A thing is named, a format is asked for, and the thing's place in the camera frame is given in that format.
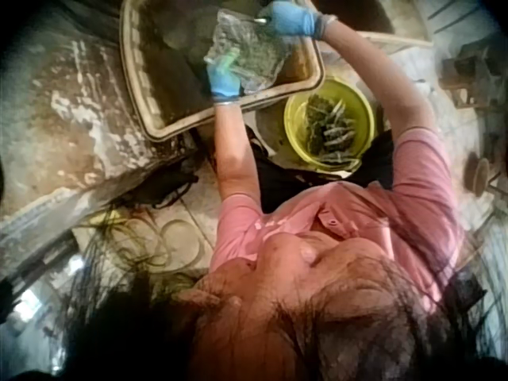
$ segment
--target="yellow plastic basin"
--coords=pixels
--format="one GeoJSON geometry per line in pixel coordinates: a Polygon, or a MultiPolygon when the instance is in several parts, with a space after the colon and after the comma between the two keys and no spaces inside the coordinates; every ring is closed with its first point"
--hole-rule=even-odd
{"type": "Polygon", "coordinates": [[[353,157],[358,159],[370,147],[374,137],[374,115],[371,106],[359,90],[337,78],[328,77],[318,90],[291,96],[284,111],[284,127],[287,138],[302,159],[322,171],[355,171],[360,166],[360,161],[333,166],[317,161],[307,152],[306,140],[309,133],[306,108],[312,94],[318,94],[333,103],[338,103],[341,99],[344,101],[348,117],[356,121],[356,136],[351,152],[353,157]]]}

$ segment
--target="pink collared shirt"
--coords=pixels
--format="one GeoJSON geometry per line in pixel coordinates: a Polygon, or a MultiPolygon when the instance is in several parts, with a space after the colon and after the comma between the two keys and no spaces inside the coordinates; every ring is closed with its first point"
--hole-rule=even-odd
{"type": "Polygon", "coordinates": [[[210,271],[237,257],[256,260],[270,235],[309,231],[316,219],[342,240],[362,237],[378,244],[406,270],[427,308],[428,298],[441,299],[463,230],[456,219],[446,155],[434,132],[410,129],[397,139],[393,190],[378,183],[367,188],[330,183],[303,191],[272,214],[264,214],[247,195],[228,197],[221,207],[210,271]]]}

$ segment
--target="clear plastic bag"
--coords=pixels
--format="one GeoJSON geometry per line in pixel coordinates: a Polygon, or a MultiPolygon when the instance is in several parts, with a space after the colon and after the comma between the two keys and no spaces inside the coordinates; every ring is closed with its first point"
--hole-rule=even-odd
{"type": "Polygon", "coordinates": [[[232,60],[229,69],[240,77],[246,94],[273,85],[291,52],[290,41],[240,13],[219,10],[217,20],[214,45],[205,61],[216,64],[229,57],[232,60]]]}

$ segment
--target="blue latex glove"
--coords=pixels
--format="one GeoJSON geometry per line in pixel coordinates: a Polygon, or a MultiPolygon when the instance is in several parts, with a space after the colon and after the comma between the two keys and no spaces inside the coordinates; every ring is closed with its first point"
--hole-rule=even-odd
{"type": "Polygon", "coordinates": [[[288,1],[276,1],[261,10],[259,17],[268,17],[268,23],[283,36],[307,36],[321,39],[318,22],[321,14],[288,1]]]}
{"type": "Polygon", "coordinates": [[[212,98],[215,103],[234,102],[240,96],[240,78],[233,74],[227,66],[221,64],[208,64],[208,79],[212,98]]]}

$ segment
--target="wet hair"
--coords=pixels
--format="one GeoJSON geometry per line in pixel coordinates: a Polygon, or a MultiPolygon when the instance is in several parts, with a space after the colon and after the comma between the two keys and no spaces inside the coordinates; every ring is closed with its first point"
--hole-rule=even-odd
{"type": "MultiPolygon", "coordinates": [[[[390,224],[437,273],[429,263],[431,247],[418,227],[403,225],[397,218],[390,224]]],[[[54,377],[201,379],[191,378],[189,372],[199,322],[221,306],[203,308],[175,298],[201,274],[154,276],[141,263],[112,286],[103,277],[103,250],[98,234],[87,250],[88,265],[76,277],[64,307],[66,359],[54,377]]],[[[483,272],[495,293],[492,267],[483,266],[483,272]]],[[[279,306],[271,329],[294,351],[294,368],[288,374],[302,380],[508,379],[508,366],[497,358],[508,353],[505,306],[497,294],[490,305],[480,302],[471,309],[461,298],[463,286],[451,282],[437,312],[429,316],[422,313],[410,287],[399,287],[401,279],[389,269],[387,274],[394,284],[393,304],[355,317],[328,317],[311,305],[298,312],[279,306]],[[492,315],[498,319],[497,337],[486,324],[492,315]]],[[[26,373],[17,379],[47,377],[26,373]]]]}

